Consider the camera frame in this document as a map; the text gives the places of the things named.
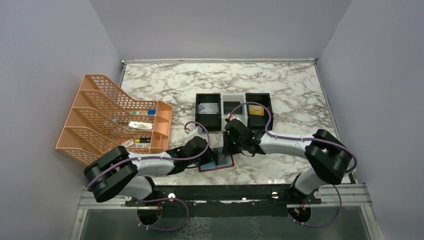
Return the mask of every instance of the orange desk organizer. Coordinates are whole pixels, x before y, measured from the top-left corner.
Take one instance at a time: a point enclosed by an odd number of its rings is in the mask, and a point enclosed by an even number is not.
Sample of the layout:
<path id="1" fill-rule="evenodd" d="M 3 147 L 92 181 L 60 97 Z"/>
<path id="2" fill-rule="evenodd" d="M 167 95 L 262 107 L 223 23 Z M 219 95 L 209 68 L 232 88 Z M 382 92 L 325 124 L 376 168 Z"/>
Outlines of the orange desk organizer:
<path id="1" fill-rule="evenodd" d="M 151 109 L 155 109 L 155 115 L 147 115 Z M 150 138 L 150 147 L 126 147 L 129 152 L 162 153 L 168 149 L 172 111 L 172 106 L 163 101 L 133 99 L 105 75 L 86 74 L 56 149 L 85 165 L 128 139 Z M 120 124 L 111 117 L 118 118 Z M 151 123 L 153 129 L 132 130 L 123 127 L 130 121 Z"/>

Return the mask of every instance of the small item in organizer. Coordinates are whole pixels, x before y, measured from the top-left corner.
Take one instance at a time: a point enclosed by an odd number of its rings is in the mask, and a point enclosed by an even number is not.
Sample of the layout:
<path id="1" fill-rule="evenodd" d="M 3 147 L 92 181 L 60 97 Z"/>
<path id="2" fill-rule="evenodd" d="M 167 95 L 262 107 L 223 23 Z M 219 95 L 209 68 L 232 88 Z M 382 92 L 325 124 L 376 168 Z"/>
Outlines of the small item in organizer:
<path id="1" fill-rule="evenodd" d="M 116 117 L 116 116 L 111 116 L 110 117 L 110 120 L 112 120 L 112 121 L 114 121 L 115 123 L 117 123 L 117 124 L 121 124 L 120 122 L 119 122 L 119 119 Z"/>
<path id="2" fill-rule="evenodd" d="M 130 111 L 129 113 L 134 115 L 146 115 L 146 111 Z"/>
<path id="3" fill-rule="evenodd" d="M 121 146 L 128 148 L 128 147 L 131 147 L 132 145 L 134 145 L 134 139 L 130 138 L 128 140 L 124 140 L 124 141 L 119 142 L 119 144 Z"/>
<path id="4" fill-rule="evenodd" d="M 198 113 L 199 114 L 218 114 L 219 113 L 218 103 L 214 103 L 214 102 L 199 103 Z"/>
<path id="5" fill-rule="evenodd" d="M 153 123 L 141 122 L 141 121 L 130 121 L 128 123 L 130 130 L 152 130 Z"/>
<path id="6" fill-rule="evenodd" d="M 135 140 L 136 148 L 148 148 L 150 147 L 151 138 L 140 138 Z"/>

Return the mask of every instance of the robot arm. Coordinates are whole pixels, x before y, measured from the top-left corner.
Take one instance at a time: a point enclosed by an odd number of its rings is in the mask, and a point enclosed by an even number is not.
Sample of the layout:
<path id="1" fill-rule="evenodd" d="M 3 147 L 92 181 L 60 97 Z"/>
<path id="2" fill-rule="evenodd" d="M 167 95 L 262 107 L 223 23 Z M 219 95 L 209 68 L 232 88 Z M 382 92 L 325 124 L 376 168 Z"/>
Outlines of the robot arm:
<path id="1" fill-rule="evenodd" d="M 342 145 L 328 131 L 319 129 L 313 135 L 293 136 L 292 139 L 272 137 L 264 130 L 251 131 L 238 119 L 232 119 L 223 133 L 224 155 L 244 154 L 286 154 L 307 159 L 311 168 L 299 174 L 289 190 L 289 198 L 302 202 L 316 188 L 329 183 L 338 185 L 348 168 L 351 156 L 330 144 L 317 141 L 305 141 L 310 137 Z M 131 196 L 141 200 L 159 198 L 159 191 L 150 177 L 177 174 L 190 165 L 203 165 L 216 161 L 218 155 L 210 148 L 192 160 L 178 161 L 199 155 L 207 147 L 205 139 L 196 135 L 184 146 L 169 149 L 158 154 L 137 154 L 127 152 L 123 146 L 113 148 L 84 170 L 88 182 L 93 182 L 100 173 L 111 165 L 126 159 L 129 161 L 102 175 L 91 184 L 91 190 L 97 202 L 105 202 L 115 196 Z"/>
<path id="2" fill-rule="evenodd" d="M 255 154 L 285 154 L 307 159 L 311 168 L 299 174 L 290 187 L 290 197 L 300 201 L 324 184 L 338 185 L 346 173 L 352 156 L 331 144 L 303 139 L 321 139 L 342 145 L 331 133 L 319 129 L 311 135 L 283 135 L 264 129 L 255 132 L 238 119 L 228 121 L 224 132 L 224 154 L 254 156 Z"/>

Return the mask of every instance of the gold card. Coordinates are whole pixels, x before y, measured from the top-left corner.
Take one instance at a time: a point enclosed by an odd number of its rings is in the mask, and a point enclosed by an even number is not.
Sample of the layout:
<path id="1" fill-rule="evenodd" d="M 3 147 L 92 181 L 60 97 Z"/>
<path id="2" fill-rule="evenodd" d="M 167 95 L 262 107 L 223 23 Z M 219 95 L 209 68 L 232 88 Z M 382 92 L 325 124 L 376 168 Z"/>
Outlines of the gold card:
<path id="1" fill-rule="evenodd" d="M 256 105 L 249 105 L 249 114 L 263 116 L 264 108 Z"/>

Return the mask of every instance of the screw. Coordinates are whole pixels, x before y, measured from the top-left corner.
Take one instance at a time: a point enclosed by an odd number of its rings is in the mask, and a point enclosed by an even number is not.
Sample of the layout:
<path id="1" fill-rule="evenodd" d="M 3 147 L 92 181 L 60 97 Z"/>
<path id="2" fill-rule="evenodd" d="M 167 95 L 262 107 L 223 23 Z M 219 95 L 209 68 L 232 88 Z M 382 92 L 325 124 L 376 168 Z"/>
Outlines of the screw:
<path id="1" fill-rule="evenodd" d="M 271 197 L 273 198 L 273 199 L 278 199 L 278 193 L 276 192 L 276 191 L 273 191 L 272 193 L 271 193 Z"/>
<path id="2" fill-rule="evenodd" d="M 168 195 L 168 198 L 170 198 L 170 201 L 171 202 L 173 202 L 174 200 L 172 200 L 172 199 L 174 199 L 176 196 L 175 196 L 175 194 L 173 194 L 173 193 L 170 193 L 169 195 Z"/>
<path id="3" fill-rule="evenodd" d="M 321 198 L 321 193 L 320 193 L 319 191 L 316 191 L 316 192 L 314 192 L 314 193 L 313 193 L 313 196 L 314 196 L 316 199 L 320 199 L 320 198 Z"/>

